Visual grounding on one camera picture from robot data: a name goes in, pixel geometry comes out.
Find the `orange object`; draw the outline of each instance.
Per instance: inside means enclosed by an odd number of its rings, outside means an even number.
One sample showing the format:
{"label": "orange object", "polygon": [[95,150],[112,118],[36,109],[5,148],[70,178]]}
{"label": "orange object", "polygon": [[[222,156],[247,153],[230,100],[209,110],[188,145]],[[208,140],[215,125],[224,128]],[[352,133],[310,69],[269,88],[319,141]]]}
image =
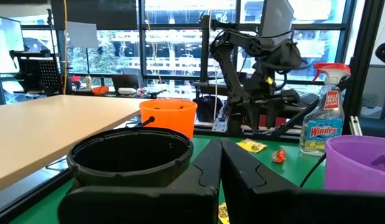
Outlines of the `orange object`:
{"label": "orange object", "polygon": [[102,95],[104,93],[108,93],[110,91],[110,87],[108,87],[108,86],[98,86],[98,87],[92,88],[92,91],[93,91],[94,95],[100,96],[100,95]]}
{"label": "orange object", "polygon": [[287,158],[285,157],[285,150],[281,149],[273,153],[273,162],[275,163],[282,163],[286,161]]}
{"label": "orange object", "polygon": [[147,127],[168,128],[190,139],[194,134],[196,110],[197,104],[189,100],[157,99],[140,103],[142,122],[150,116],[155,118]]}

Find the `green table surface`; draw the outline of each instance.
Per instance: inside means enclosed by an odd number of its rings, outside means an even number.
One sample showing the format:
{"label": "green table surface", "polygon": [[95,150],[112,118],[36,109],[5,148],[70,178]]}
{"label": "green table surface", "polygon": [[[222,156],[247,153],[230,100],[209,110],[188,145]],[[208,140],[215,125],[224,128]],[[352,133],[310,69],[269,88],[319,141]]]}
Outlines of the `green table surface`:
{"label": "green table surface", "polygon": [[[194,143],[194,153],[191,161],[205,148],[211,139],[217,139],[213,136],[195,135],[192,140]],[[252,154],[254,157],[263,162],[267,167],[285,177],[294,184],[299,185],[309,170],[315,165],[319,157],[302,154],[298,144],[261,141],[268,145],[268,148],[258,154]],[[272,162],[272,153],[279,149],[285,149],[287,160],[283,164]],[[59,187],[56,191],[48,195],[45,199],[35,204],[22,215],[13,220],[12,224],[55,224],[57,220],[57,207],[64,197],[66,191],[71,187],[72,181],[67,182]],[[324,165],[319,166],[311,175],[305,184],[308,189],[322,189],[324,186]],[[224,202],[224,194],[221,189],[219,202]]]}

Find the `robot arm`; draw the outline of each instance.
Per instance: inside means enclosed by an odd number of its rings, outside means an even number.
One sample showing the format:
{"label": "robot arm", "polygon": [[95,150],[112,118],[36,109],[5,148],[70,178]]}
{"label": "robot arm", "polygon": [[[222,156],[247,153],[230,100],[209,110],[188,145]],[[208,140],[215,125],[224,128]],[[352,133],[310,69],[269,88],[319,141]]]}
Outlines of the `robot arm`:
{"label": "robot arm", "polygon": [[[255,57],[255,72],[243,86],[239,82],[231,62],[234,46],[239,46],[251,57]],[[283,110],[284,99],[275,96],[280,90],[275,84],[275,72],[286,75],[290,70],[303,69],[304,61],[292,40],[275,44],[273,39],[243,34],[226,29],[213,41],[209,49],[212,57],[219,62],[230,96],[227,99],[226,115],[234,121],[245,120],[252,129],[259,128],[260,107],[266,106],[267,127],[269,128]]]}

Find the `bucket handle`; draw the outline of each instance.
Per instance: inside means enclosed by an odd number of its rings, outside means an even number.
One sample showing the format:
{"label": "bucket handle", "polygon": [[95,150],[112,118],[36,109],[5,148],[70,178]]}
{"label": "bucket handle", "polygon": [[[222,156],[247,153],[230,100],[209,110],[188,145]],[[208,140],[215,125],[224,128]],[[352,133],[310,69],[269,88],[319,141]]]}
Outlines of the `bucket handle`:
{"label": "bucket handle", "polygon": [[152,122],[154,122],[155,121],[155,118],[153,117],[153,116],[150,116],[146,121],[144,121],[143,123],[141,123],[141,124],[137,124],[136,126],[135,126],[135,128],[140,128],[140,127],[144,127],[144,126],[146,126],[147,124],[150,124],[150,123],[152,123]]}

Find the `purple bucket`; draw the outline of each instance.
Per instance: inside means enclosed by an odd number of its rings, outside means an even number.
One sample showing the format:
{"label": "purple bucket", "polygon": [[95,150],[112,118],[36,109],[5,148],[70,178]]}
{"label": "purple bucket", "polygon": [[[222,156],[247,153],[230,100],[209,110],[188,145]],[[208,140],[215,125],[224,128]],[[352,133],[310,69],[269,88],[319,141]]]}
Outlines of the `purple bucket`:
{"label": "purple bucket", "polygon": [[325,189],[385,192],[384,138],[338,136],[325,149]]}

